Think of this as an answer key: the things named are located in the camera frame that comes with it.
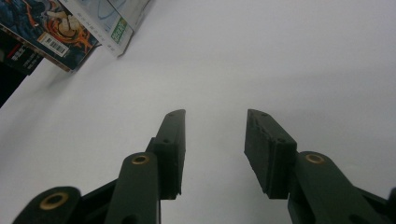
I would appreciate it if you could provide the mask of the white table cover board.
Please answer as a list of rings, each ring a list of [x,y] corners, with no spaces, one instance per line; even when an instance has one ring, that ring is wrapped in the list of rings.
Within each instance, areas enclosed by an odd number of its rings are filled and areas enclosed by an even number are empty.
[[[40,192],[114,180],[186,113],[182,192],[162,224],[290,224],[244,153],[270,114],[380,197],[396,187],[396,0],[155,0],[125,53],[41,63],[0,107],[0,224]]]

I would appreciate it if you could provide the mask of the white magazine with picture grid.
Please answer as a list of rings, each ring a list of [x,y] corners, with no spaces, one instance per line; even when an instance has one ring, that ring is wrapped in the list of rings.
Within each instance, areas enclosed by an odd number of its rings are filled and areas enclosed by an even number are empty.
[[[152,0],[59,0],[115,57],[121,56]]]

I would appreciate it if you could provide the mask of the black magazine with red graphic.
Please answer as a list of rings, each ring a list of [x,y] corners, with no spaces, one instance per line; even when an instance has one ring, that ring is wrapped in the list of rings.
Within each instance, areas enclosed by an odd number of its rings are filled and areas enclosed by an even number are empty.
[[[0,64],[30,76],[43,57],[0,29]]]

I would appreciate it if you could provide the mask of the magazine with blue front cover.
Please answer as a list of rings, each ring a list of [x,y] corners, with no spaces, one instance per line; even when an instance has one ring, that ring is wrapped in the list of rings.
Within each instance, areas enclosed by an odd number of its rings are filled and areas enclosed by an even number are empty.
[[[0,30],[64,71],[76,71],[98,45],[59,0],[0,0]]]

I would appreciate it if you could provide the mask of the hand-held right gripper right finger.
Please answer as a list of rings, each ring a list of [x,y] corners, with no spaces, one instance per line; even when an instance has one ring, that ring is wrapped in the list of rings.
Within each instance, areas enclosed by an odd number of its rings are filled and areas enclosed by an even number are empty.
[[[255,109],[247,111],[244,153],[262,191],[270,199],[287,199],[297,143],[272,116]]]

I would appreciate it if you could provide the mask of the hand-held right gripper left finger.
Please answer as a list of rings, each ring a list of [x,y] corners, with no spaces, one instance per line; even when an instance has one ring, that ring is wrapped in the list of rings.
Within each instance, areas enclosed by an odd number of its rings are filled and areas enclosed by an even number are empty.
[[[154,153],[158,161],[160,199],[174,200],[181,193],[186,153],[185,109],[165,115],[147,152]]]

